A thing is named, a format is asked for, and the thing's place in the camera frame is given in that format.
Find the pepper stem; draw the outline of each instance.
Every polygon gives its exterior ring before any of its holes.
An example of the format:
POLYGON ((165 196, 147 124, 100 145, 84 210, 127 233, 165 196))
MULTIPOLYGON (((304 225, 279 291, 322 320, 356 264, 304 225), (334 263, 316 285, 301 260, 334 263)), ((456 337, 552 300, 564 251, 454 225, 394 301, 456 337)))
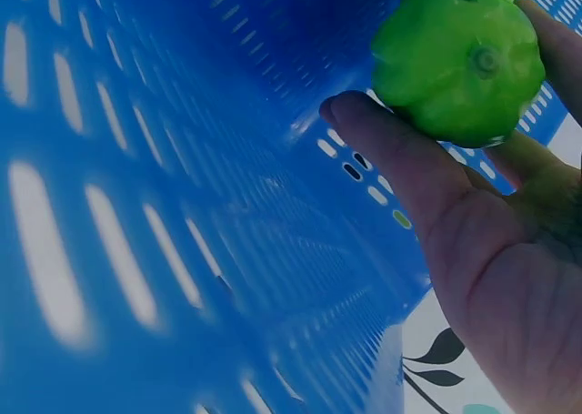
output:
POLYGON ((492 47, 480 45, 471 54, 473 67, 482 78, 493 77, 500 68, 499 53, 492 47))

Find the black leaf design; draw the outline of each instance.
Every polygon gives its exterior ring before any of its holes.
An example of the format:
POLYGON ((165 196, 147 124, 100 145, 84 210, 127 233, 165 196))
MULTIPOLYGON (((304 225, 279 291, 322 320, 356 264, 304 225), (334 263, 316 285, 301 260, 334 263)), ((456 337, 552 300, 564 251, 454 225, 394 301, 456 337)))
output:
POLYGON ((455 373, 451 373, 446 370, 431 370, 431 371, 412 371, 408 370, 413 375, 418 376, 424 380, 427 380, 431 384, 438 385, 439 387, 454 387, 465 380, 455 373))
POLYGON ((453 362, 464 351, 465 345, 463 342, 458 339, 453 329, 448 328, 438 334, 432 347, 424 357, 405 359, 421 364, 444 365, 453 362))

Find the blue plastic crate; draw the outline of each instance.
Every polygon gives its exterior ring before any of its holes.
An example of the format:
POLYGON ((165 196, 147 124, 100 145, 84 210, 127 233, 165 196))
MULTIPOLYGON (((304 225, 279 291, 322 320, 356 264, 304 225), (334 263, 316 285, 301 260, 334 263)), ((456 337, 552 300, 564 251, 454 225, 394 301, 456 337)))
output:
POLYGON ((402 412, 426 267, 317 117, 397 3, 0 0, 1 412, 402 412))

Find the palm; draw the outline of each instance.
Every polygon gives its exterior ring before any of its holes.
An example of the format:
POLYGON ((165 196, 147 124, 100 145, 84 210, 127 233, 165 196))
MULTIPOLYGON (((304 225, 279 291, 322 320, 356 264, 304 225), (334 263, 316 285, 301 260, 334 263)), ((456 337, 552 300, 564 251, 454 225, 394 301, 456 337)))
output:
MULTIPOLYGON (((582 121, 582 40, 517 3, 549 80, 582 121)), ((451 326, 506 399, 520 413, 582 412, 580 172, 515 134, 488 151, 517 188, 503 197, 365 95, 329 99, 321 113, 393 184, 451 326)))

